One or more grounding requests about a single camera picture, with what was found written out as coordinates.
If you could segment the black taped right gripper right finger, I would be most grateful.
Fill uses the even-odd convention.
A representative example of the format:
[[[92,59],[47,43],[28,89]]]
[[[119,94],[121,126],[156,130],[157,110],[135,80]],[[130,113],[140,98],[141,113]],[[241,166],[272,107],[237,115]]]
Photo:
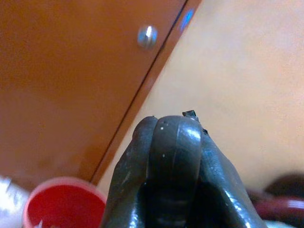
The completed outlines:
[[[267,228],[235,167],[207,130],[203,130],[202,134],[197,196],[198,228]]]

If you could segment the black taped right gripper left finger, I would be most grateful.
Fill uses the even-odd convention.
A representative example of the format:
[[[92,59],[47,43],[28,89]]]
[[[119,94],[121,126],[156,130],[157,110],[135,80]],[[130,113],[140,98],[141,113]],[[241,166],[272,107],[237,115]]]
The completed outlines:
[[[101,228],[145,228],[146,171],[157,118],[148,116],[136,126],[132,140],[115,166]]]

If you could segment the dark glossy broom handle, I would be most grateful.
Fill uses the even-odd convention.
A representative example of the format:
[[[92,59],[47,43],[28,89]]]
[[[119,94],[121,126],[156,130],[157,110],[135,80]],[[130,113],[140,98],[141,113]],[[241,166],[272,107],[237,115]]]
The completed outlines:
[[[146,228],[185,228],[201,160],[202,128],[195,111],[158,120],[146,182]]]

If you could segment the dark red rounded object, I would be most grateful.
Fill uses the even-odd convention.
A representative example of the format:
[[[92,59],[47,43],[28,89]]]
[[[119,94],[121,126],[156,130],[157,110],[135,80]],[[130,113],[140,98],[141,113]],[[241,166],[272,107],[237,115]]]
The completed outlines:
[[[262,219],[304,228],[304,173],[283,175],[263,190],[247,193]]]

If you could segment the red plastic bucket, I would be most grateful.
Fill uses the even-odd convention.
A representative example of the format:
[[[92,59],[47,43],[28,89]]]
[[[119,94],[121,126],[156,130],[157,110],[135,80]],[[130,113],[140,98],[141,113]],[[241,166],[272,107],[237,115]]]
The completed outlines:
[[[23,210],[23,228],[99,228],[106,196],[89,182],[57,177],[38,185]]]

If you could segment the orange wooden door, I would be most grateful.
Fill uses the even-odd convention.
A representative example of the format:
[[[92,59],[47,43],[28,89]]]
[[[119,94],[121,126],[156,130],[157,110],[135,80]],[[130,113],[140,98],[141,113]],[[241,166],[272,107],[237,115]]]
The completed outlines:
[[[184,2],[0,0],[0,174],[91,180]]]

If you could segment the white blurred object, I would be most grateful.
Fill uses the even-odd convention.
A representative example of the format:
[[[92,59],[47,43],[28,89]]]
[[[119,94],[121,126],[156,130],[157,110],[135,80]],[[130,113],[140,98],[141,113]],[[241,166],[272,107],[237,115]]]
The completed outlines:
[[[0,228],[22,228],[29,192],[0,175]]]

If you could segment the round silver door knob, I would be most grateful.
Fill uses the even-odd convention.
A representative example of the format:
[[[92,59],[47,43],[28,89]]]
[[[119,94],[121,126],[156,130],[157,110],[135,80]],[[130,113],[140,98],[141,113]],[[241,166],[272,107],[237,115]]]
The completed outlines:
[[[143,26],[138,31],[137,44],[144,49],[150,49],[156,44],[157,37],[158,30],[154,26]]]

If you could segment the orange wooden door frame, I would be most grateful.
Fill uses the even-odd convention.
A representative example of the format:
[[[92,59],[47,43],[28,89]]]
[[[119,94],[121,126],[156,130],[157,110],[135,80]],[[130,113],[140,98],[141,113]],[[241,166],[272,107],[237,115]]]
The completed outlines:
[[[149,70],[147,71],[147,74],[142,80],[141,85],[133,97],[133,100],[125,112],[120,124],[116,128],[116,131],[114,132],[114,135],[111,138],[104,155],[102,156],[94,174],[92,175],[90,180],[92,184],[97,185],[103,178],[147,95],[152,89],[162,69],[166,65],[168,58],[181,38],[183,32],[190,24],[191,19],[197,11],[197,8],[203,1],[204,0],[185,0],[164,41],[161,42],[161,47],[159,48],[156,57],[154,58]]]

